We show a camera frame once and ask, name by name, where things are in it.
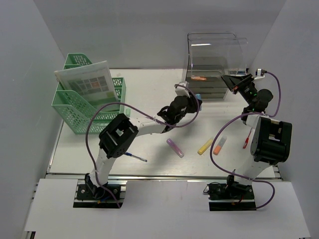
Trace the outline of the red pen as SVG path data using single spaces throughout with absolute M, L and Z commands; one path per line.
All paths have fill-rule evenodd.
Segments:
M 247 147 L 247 145 L 248 145 L 251 132 L 252 132 L 252 129 L 250 129 L 250 132 L 249 132 L 247 138 L 245 139 L 245 142 L 244 142 L 244 145 L 243 145 L 243 149 L 245 149 Z

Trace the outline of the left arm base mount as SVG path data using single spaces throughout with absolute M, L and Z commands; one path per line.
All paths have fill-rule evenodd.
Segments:
M 119 207 L 109 192 L 102 189 L 95 197 L 83 183 L 77 185 L 73 208 L 119 209 L 124 202 L 126 187 L 121 184 L 109 184 L 107 188 L 118 200 Z

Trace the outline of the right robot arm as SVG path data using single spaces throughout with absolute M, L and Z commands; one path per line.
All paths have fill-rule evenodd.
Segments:
M 248 106 L 243 109 L 241 120 L 254 130 L 250 156 L 227 177 L 226 195 L 235 199 L 250 190 L 252 181 L 261 172 L 288 159 L 292 124 L 264 115 L 273 94 L 268 89 L 257 90 L 251 74 L 224 75 L 221 79 L 232 93 L 239 93 L 247 102 Z

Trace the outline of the purple highlighter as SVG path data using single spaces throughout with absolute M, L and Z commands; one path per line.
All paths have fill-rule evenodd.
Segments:
M 184 153 L 181 151 L 181 149 L 170 139 L 168 138 L 166 140 L 167 144 L 170 146 L 170 148 L 177 154 L 179 158 L 184 157 Z

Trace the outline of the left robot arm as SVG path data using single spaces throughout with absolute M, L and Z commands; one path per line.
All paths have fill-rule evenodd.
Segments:
M 97 200 L 108 196 L 118 196 L 114 193 L 115 186 L 108 186 L 110 171 L 115 160 L 124 155 L 138 136 L 166 133 L 176 127 L 186 114 L 197 113 L 202 100 L 197 96 L 177 96 L 169 106 L 163 107 L 157 115 L 163 123 L 152 117 L 129 118 L 125 114 L 118 114 L 99 134 L 99 153 L 95 159 L 86 147 L 93 160 L 93 170 L 85 175 L 85 185 L 88 193 Z

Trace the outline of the blue ballpoint pen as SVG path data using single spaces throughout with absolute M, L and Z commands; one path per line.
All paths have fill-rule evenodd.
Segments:
M 146 159 L 144 159 L 144 158 L 142 158 L 142 157 L 139 157 L 139 156 L 136 156 L 136 155 L 133 155 L 133 154 L 128 153 L 128 152 L 126 152 L 125 155 L 126 155 L 126 156 L 129 156 L 129 157 L 133 157 L 133 158 L 138 159 L 138 160 L 143 161 L 143 162 L 147 162 Z

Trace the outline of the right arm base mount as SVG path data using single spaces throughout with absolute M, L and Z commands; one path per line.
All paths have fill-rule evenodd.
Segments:
M 233 190 L 226 183 L 212 182 L 205 186 L 211 212 L 255 211 L 256 203 L 252 186 L 247 191 Z

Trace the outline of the document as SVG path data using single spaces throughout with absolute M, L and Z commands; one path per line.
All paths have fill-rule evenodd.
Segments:
M 95 107 L 119 100 L 107 61 L 59 70 L 54 74 L 65 90 L 75 91 Z

